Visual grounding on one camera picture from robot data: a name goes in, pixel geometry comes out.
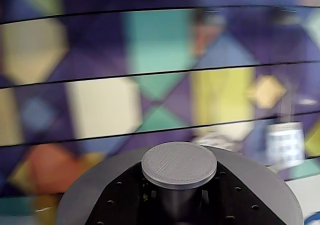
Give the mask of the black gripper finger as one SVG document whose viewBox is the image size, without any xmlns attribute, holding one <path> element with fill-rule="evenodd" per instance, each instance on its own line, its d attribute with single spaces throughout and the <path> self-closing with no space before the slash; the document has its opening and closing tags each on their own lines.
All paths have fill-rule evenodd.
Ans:
<svg viewBox="0 0 320 225">
<path fill-rule="evenodd" d="M 219 163 L 202 186 L 201 225 L 277 225 L 278 216 L 230 170 Z"/>
<path fill-rule="evenodd" d="M 117 176 L 103 189 L 87 225 L 156 225 L 157 188 L 142 173 L 140 162 Z"/>
</svg>

